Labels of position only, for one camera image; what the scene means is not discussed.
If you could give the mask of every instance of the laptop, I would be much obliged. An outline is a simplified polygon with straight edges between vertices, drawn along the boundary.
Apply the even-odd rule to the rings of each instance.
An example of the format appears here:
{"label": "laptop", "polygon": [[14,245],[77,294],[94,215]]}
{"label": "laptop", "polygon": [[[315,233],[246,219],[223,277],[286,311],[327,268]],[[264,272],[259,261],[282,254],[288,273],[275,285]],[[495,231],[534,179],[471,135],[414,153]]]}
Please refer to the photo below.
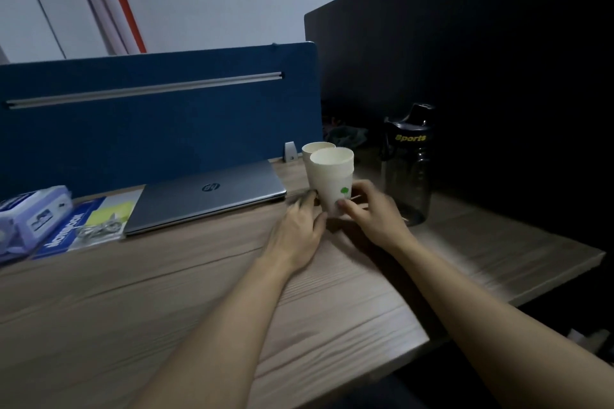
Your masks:
{"label": "laptop", "polygon": [[285,196],[267,160],[148,184],[123,232],[135,235]]}

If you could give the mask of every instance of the paper cup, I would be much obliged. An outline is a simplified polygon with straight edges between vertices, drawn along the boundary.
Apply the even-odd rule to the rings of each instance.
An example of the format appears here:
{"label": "paper cup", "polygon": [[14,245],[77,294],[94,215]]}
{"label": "paper cup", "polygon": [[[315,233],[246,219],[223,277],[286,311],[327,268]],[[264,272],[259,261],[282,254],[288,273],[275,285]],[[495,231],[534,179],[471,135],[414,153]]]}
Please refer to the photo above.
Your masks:
{"label": "paper cup", "polygon": [[340,217],[339,199],[352,196],[354,153],[347,148],[320,149],[311,154],[311,178],[322,209],[329,217]]}
{"label": "paper cup", "polygon": [[309,143],[303,146],[303,164],[305,164],[305,170],[307,170],[307,181],[309,181],[310,189],[315,189],[311,178],[311,154],[320,149],[334,148],[333,143]]}

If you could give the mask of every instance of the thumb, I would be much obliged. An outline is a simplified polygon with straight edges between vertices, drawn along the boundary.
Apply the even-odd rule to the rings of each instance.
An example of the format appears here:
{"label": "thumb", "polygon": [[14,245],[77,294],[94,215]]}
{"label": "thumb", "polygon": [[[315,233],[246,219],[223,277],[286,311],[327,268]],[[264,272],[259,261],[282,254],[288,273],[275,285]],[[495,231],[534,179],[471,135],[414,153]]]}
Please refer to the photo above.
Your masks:
{"label": "thumb", "polygon": [[326,218],[328,214],[326,212],[322,212],[316,217],[316,220],[313,222],[313,233],[320,239],[326,230]]}
{"label": "thumb", "polygon": [[352,218],[352,220],[359,224],[363,222],[365,220],[365,217],[369,215],[366,210],[361,209],[356,203],[354,203],[354,201],[351,201],[349,199],[340,199],[339,201],[337,201],[337,204],[339,204],[339,207],[342,209],[342,211],[348,214]]}

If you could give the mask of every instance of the black water bottle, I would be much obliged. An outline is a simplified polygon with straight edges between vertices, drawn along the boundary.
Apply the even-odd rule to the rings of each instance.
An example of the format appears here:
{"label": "black water bottle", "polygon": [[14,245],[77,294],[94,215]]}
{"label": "black water bottle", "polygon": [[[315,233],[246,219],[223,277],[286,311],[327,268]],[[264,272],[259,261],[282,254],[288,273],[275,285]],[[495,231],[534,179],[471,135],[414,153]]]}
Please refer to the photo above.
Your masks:
{"label": "black water bottle", "polygon": [[382,185],[407,226],[418,225],[429,215],[434,111],[432,105],[416,103],[404,119],[384,119]]}

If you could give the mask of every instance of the hp logo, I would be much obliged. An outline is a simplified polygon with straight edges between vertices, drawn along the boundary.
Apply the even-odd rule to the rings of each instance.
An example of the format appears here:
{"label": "hp logo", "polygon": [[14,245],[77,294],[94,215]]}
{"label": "hp logo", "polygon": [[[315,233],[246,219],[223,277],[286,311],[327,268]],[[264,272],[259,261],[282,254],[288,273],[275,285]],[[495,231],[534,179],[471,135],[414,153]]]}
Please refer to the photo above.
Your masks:
{"label": "hp logo", "polygon": [[206,191],[206,192],[215,191],[219,187],[220,187],[219,183],[209,183],[203,186],[203,191]]}

